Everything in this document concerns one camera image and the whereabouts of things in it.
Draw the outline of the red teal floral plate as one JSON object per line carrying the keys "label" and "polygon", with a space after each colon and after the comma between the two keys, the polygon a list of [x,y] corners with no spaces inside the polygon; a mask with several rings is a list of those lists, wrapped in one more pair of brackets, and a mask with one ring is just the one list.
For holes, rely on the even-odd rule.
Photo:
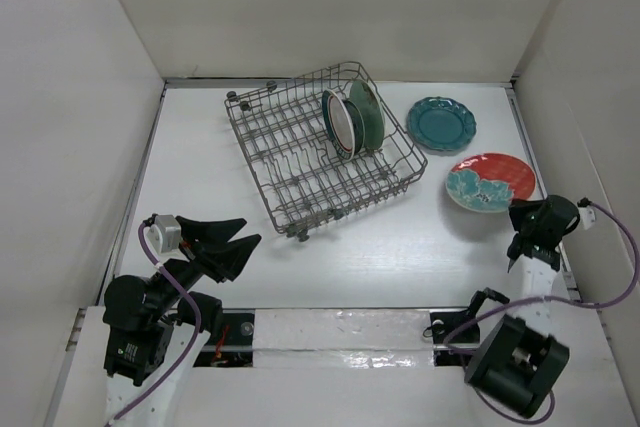
{"label": "red teal floral plate", "polygon": [[536,189],[533,169],[503,153],[483,153],[454,165],[445,190],[460,207],[476,213],[502,213],[514,199],[528,200]]}

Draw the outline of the white green rimmed plate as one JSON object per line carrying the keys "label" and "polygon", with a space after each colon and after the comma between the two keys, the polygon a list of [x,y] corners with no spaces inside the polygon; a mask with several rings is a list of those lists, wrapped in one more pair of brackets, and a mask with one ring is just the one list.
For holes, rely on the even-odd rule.
{"label": "white green rimmed plate", "polygon": [[322,115],[328,138],[337,155],[344,160],[351,160],[356,145],[353,121],[345,102],[333,90],[323,91]]}

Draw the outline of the blue patterned small plate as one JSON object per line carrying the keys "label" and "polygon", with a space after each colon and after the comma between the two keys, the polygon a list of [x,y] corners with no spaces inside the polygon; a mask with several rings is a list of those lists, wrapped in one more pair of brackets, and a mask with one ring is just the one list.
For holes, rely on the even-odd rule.
{"label": "blue patterned small plate", "polygon": [[346,100],[345,106],[353,125],[355,139],[354,154],[357,155],[364,147],[364,140],[366,136],[365,123],[359,109],[351,100]]}

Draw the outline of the light green floral plate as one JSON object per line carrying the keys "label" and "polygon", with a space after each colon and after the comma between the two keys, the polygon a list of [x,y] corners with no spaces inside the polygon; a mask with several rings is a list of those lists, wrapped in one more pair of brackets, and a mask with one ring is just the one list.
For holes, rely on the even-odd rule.
{"label": "light green floral plate", "polygon": [[364,146],[367,150],[381,148],[385,137],[383,110],[370,85],[362,80],[354,80],[349,100],[358,108],[365,127]]}

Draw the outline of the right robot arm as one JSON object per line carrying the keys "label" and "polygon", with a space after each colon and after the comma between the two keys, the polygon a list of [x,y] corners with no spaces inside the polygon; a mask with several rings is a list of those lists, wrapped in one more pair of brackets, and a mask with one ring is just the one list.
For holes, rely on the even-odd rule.
{"label": "right robot arm", "polygon": [[581,215],[558,195],[514,200],[508,212],[515,231],[509,261],[528,260],[515,300],[486,287],[458,307],[227,311],[196,363],[375,368],[431,360],[461,367],[465,383],[510,410],[516,422],[537,423],[537,410],[552,399],[569,361],[568,347],[551,332],[548,304],[560,272],[558,246]]}

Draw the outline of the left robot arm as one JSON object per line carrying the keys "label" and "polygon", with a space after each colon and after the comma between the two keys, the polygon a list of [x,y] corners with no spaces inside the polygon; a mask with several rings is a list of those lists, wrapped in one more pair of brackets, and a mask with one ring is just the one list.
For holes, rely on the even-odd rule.
{"label": "left robot arm", "polygon": [[104,293],[105,425],[170,426],[193,368],[251,364],[254,312],[225,311],[193,289],[203,277],[224,283],[241,274],[261,241],[238,235],[245,224],[159,214],[142,221],[138,240],[154,274],[121,275]]}

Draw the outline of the teal scalloped plate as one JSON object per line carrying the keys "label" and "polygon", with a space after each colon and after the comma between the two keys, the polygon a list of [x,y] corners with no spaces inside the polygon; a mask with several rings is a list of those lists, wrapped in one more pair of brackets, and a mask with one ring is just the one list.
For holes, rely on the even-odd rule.
{"label": "teal scalloped plate", "polygon": [[447,97],[425,97],[409,110],[407,131],[423,147],[439,152],[466,148],[477,133],[474,114],[462,103]]}

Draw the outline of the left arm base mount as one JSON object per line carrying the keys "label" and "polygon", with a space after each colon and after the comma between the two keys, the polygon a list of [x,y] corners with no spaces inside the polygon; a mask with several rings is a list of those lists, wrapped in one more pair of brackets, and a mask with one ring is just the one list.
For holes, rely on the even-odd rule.
{"label": "left arm base mount", "polygon": [[237,368],[253,365],[255,311],[225,309],[220,327],[198,354],[195,367]]}

